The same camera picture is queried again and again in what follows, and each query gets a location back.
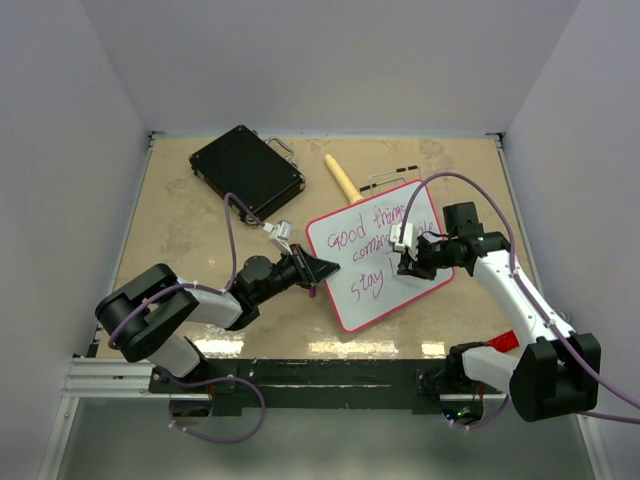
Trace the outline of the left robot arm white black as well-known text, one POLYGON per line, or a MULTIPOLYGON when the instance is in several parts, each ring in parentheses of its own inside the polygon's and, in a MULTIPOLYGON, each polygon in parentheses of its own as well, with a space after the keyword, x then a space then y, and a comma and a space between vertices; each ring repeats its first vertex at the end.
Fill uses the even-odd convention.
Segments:
POLYGON ((95 317, 109 334, 109 347, 128 362, 147 360, 183 391, 196 392, 206 383, 207 368, 202 352, 177 333, 183 323, 241 330, 258 318, 261 304, 292 286, 311 290, 339 270, 339 264, 293 244, 277 262, 248 258, 222 291, 188 282, 159 263, 101 300, 95 317))

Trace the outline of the whiteboard with pink frame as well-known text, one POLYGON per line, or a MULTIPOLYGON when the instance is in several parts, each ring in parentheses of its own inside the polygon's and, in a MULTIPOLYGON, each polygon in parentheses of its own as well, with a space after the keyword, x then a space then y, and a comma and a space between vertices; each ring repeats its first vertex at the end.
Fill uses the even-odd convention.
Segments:
POLYGON ((451 268, 438 271, 433 280, 397 274, 400 255, 389 245, 389 233, 406 210, 415 231, 428 240, 434 241, 434 235, 441 231, 428 189, 422 189, 413 204, 408 203, 419 184, 418 180, 405 183, 318 217, 306 226, 313 254, 340 265, 326 285, 336 316, 347 332, 383 318, 454 278, 451 268))

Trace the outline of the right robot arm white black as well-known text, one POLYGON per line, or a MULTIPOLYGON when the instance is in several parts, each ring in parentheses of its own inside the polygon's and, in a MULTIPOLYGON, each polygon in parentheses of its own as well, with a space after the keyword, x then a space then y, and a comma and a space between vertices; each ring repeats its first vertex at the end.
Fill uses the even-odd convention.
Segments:
POLYGON ((593 376, 601 361, 595 337, 576 333, 549 306, 522 273, 505 236, 485 232, 474 203, 450 205, 443 213, 446 231, 434 240, 410 223, 391 226, 398 274, 432 280, 441 270, 465 269, 493 297, 522 353, 513 357, 487 342, 454 346, 444 369, 427 382, 433 395, 445 387, 466 393, 484 384, 509 396, 527 422, 593 409, 599 391, 593 376))

